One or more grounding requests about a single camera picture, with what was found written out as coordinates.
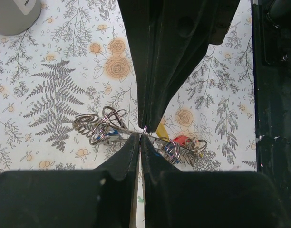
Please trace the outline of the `blue key tag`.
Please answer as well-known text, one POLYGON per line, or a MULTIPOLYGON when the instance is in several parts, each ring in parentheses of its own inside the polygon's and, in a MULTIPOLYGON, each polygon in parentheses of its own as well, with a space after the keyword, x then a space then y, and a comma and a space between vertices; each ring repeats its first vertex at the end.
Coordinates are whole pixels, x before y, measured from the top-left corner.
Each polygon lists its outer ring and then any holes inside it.
POLYGON ((97 136, 95 139, 96 140, 108 140, 110 138, 117 137, 117 136, 119 136, 118 131, 112 130, 112 131, 106 132, 105 134, 103 134, 103 136, 102 135, 97 136))

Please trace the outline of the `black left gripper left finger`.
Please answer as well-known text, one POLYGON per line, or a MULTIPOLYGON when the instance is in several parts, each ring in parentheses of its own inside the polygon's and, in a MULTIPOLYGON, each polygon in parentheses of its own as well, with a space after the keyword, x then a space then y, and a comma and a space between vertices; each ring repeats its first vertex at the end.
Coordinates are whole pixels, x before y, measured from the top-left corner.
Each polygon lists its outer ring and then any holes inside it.
POLYGON ((133 228, 140 136, 93 170, 0 174, 0 228, 133 228))

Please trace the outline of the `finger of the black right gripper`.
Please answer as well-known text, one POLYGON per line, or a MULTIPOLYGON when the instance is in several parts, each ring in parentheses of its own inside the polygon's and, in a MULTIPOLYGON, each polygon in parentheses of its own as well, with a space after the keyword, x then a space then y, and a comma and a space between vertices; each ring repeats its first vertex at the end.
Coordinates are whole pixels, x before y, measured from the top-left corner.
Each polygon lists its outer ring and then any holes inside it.
POLYGON ((205 56, 223 43, 237 0, 165 0, 157 25, 146 126, 156 128, 171 100, 205 56))
POLYGON ((151 73, 155 55, 157 24, 160 21, 160 1, 118 1, 129 49, 133 61, 138 98, 138 125, 140 128, 156 128, 151 120, 151 73))

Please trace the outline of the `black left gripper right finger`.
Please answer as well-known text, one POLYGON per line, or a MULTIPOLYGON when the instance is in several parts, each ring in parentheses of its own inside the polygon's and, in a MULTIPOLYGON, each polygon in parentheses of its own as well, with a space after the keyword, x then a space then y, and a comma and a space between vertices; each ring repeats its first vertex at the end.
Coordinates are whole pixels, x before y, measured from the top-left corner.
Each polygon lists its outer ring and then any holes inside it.
POLYGON ((291 228, 272 181, 254 171, 181 171, 140 139, 147 228, 291 228))

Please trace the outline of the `red key tag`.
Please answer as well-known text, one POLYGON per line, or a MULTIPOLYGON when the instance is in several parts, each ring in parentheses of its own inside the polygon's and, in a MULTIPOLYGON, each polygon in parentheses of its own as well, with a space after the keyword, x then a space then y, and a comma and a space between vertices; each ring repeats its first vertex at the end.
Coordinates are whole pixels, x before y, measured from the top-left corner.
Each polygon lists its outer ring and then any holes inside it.
POLYGON ((191 141, 191 139, 185 135, 179 135, 175 137, 173 141, 179 144, 180 146, 186 146, 191 141))

